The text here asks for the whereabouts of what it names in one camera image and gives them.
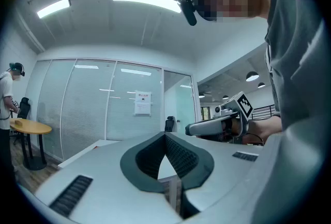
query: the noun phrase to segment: black vent grille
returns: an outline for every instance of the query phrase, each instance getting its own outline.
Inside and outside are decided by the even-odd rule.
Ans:
[[[52,202],[50,208],[59,214],[68,217],[77,205],[93,179],[79,175],[69,186]]]
[[[258,158],[258,155],[248,154],[244,152],[236,152],[232,156],[242,160],[249,160],[249,161],[255,161]]]

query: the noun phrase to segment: office chair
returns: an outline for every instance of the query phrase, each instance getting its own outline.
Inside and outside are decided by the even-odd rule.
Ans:
[[[168,118],[166,120],[166,123],[165,123],[164,131],[165,132],[172,132],[174,124],[175,124],[175,117],[174,116],[168,116]]]
[[[22,118],[22,119],[26,119],[27,115],[29,114],[30,111],[30,105],[28,104],[29,99],[26,97],[23,97],[21,102],[20,102],[20,109],[21,112],[17,115],[17,118]],[[20,139],[20,135],[19,134],[14,134],[11,137],[15,137],[14,140],[14,145],[16,144],[16,140]]]

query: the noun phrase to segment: ceiling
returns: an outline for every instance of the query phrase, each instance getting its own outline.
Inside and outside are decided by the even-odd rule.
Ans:
[[[70,8],[38,18],[37,11],[57,1],[16,2],[14,13],[27,26],[25,31],[31,32],[40,43],[33,47],[37,53],[76,36],[76,41],[104,39],[107,43],[144,46],[197,59],[201,46],[212,49],[219,41],[211,42],[211,39],[216,36],[225,39],[240,26],[240,22],[215,24],[202,18],[198,18],[196,26],[190,26],[182,13],[112,0],[70,0]]]
[[[265,87],[270,86],[265,63],[265,50],[266,44],[262,45],[253,56],[239,59],[231,65],[229,70],[199,85],[199,92],[207,93],[204,98],[200,99],[200,102],[222,102],[224,95],[231,97],[241,91],[245,94],[251,93],[258,90],[260,82],[265,83]],[[254,81],[247,82],[246,75],[250,71],[256,71],[259,77]]]

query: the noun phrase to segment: wooden floor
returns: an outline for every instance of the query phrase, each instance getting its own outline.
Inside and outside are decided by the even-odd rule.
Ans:
[[[57,165],[59,162],[45,153],[47,166],[39,171],[28,170],[23,165],[23,153],[22,146],[19,140],[16,144],[13,144],[14,138],[10,138],[10,151],[12,164],[17,169],[16,175],[18,176],[19,183],[24,186],[31,193],[34,193],[38,187],[46,181],[53,173],[58,171]],[[40,150],[32,145],[32,154],[34,156],[40,156]]]

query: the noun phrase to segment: poster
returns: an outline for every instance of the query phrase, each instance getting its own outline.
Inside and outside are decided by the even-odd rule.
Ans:
[[[151,92],[136,91],[136,99],[134,101],[134,114],[149,114],[151,115]]]

